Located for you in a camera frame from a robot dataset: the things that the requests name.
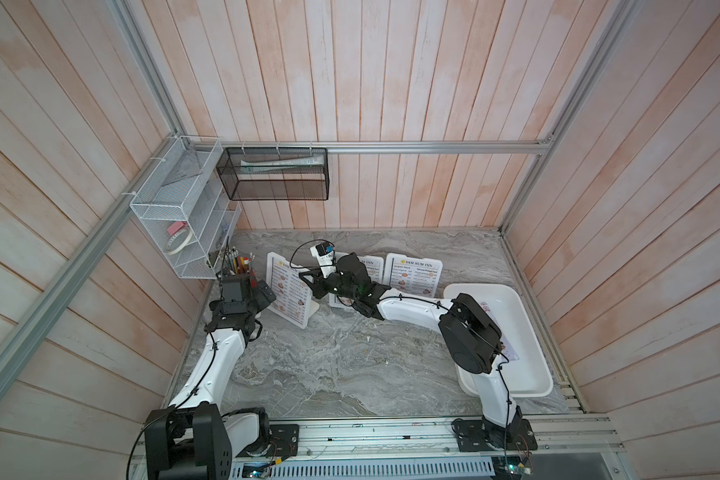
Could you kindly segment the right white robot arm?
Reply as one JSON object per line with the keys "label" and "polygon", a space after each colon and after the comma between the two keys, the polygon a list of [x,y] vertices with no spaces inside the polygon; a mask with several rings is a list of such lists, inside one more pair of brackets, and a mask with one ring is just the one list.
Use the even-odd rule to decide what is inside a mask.
{"label": "right white robot arm", "polygon": [[332,294],[349,301],[366,318],[410,323],[440,333],[452,360],[474,381],[486,427],[507,432],[522,418],[503,377],[508,359],[503,354],[502,332],[471,295],[460,293],[452,299],[406,295],[373,281],[354,253],[338,258],[326,241],[310,252],[318,265],[299,277],[314,298]]}

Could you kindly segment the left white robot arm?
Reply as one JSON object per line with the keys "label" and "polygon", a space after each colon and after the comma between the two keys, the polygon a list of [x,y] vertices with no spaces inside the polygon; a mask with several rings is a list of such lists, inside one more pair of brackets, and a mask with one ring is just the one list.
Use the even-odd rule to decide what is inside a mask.
{"label": "left white robot arm", "polygon": [[264,408],[227,414],[219,408],[236,362],[261,334],[258,315],[275,299],[266,282],[250,273],[220,280],[198,363],[169,406],[152,411],[145,422],[149,479],[228,479],[237,455],[276,455]]}

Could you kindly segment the pink menu sheet in tray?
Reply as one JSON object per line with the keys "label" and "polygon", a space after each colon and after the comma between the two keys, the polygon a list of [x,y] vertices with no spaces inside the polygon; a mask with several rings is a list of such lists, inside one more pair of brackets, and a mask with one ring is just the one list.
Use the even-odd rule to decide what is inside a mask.
{"label": "pink menu sheet in tray", "polygon": [[[491,308],[486,302],[480,302],[481,308],[485,311],[485,313],[495,322],[498,323],[497,317],[492,312]],[[509,342],[507,336],[505,333],[502,333],[501,337],[501,349],[502,349],[502,355],[508,362],[514,362],[519,360],[519,355],[515,351],[512,344]]]}

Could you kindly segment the red pencil cup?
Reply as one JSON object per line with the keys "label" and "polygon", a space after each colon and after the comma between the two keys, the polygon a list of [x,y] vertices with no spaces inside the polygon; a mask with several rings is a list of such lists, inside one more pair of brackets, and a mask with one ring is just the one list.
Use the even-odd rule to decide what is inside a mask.
{"label": "red pencil cup", "polygon": [[221,253],[221,266],[219,280],[225,281],[233,276],[247,275],[252,287],[257,285],[257,279],[251,266],[251,259],[241,256],[236,247],[225,246]]}

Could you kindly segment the white tape roll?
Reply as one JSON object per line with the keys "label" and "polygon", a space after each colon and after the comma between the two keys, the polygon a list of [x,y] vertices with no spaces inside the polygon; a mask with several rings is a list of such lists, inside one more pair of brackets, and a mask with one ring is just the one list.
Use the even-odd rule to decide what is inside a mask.
{"label": "white tape roll", "polygon": [[177,230],[167,241],[165,253],[168,256],[174,256],[181,252],[187,245],[193,242],[194,234],[192,230],[185,226]]}

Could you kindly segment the white plastic tray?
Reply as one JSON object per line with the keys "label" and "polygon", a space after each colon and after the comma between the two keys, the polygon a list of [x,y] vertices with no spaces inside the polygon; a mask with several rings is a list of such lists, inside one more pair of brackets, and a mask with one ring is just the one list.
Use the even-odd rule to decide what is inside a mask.
{"label": "white plastic tray", "polygon": [[505,333],[519,355],[519,360],[503,367],[504,377],[515,398],[547,396],[554,387],[552,375],[519,294],[502,284],[454,283],[444,289],[444,296],[455,298],[459,293],[471,295],[480,305],[486,302],[497,317],[497,325]]}

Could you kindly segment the black mesh wall basket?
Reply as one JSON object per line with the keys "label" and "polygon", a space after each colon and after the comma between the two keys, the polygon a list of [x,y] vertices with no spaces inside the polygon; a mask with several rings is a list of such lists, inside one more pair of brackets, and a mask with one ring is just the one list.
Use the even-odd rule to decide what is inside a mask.
{"label": "black mesh wall basket", "polygon": [[328,153],[306,147],[227,147],[216,166],[233,201],[326,201]]}

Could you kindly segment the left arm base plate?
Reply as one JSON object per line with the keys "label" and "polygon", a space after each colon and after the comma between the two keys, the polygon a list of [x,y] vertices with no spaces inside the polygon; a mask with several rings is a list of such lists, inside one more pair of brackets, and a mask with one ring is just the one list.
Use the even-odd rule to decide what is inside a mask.
{"label": "left arm base plate", "polygon": [[298,424],[274,424],[267,433],[236,455],[238,459],[269,459],[291,457],[297,454],[300,436]]}

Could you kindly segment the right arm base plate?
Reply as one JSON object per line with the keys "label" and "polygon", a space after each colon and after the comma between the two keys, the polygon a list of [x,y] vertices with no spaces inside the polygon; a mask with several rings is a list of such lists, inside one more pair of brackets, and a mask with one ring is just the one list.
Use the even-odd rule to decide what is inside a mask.
{"label": "right arm base plate", "polygon": [[530,422],[516,416],[508,427],[495,425],[487,420],[457,418],[451,423],[460,452],[485,451],[535,451],[536,436]]}

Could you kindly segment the aluminium rail base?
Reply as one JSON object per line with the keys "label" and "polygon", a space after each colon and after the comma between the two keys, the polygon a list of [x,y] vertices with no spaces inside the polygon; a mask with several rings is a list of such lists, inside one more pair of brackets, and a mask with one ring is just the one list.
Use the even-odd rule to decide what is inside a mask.
{"label": "aluminium rail base", "polygon": [[[298,424],[298,452],[275,460],[238,459],[229,478],[245,476],[435,477],[477,476],[502,471],[526,473],[539,455],[624,451],[610,420],[603,415],[530,415],[538,443],[535,451],[460,452],[451,423],[457,418],[356,418],[289,420]],[[136,448],[139,473],[146,472],[145,441]]]}

